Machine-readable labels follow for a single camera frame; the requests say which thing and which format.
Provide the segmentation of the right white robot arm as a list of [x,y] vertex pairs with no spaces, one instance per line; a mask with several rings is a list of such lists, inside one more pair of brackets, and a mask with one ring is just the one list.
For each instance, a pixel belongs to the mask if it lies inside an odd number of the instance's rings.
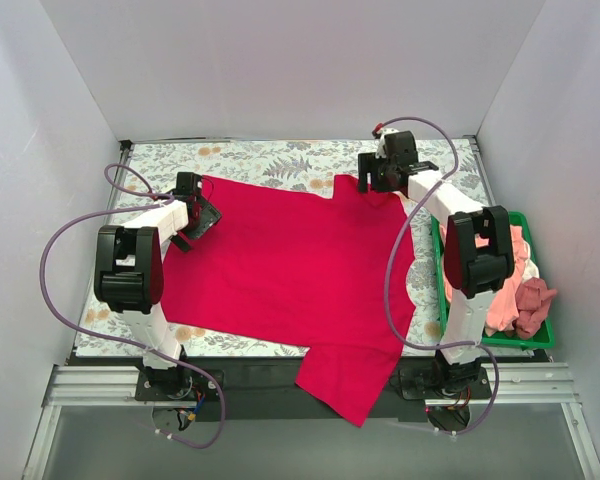
[[401,193],[415,211],[424,208],[446,226],[443,269],[452,299],[432,383],[440,395],[455,397],[469,384],[465,368],[479,366],[488,308],[514,273],[509,214],[472,200],[436,165],[421,161],[411,132],[379,124],[373,136],[377,150],[358,155],[358,191]]

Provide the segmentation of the magenta red t-shirt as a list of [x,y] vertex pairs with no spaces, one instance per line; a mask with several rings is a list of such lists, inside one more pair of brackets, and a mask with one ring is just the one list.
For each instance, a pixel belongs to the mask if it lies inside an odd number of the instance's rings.
[[182,253],[170,248],[161,299],[172,323],[307,349],[296,384],[361,426],[401,357],[414,304],[413,245],[392,193],[338,175],[330,198],[226,179],[222,218]]

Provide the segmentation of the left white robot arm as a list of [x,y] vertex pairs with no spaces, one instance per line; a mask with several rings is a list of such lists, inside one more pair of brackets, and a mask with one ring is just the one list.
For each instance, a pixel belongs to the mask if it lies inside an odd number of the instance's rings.
[[142,365],[162,371],[158,387],[173,400],[185,398],[193,386],[191,373],[173,361],[184,349],[168,326],[161,307],[164,293],[162,250],[193,249],[222,214],[203,194],[205,178],[180,172],[169,194],[155,209],[121,225],[100,228],[96,244],[94,293],[129,327],[143,350]]

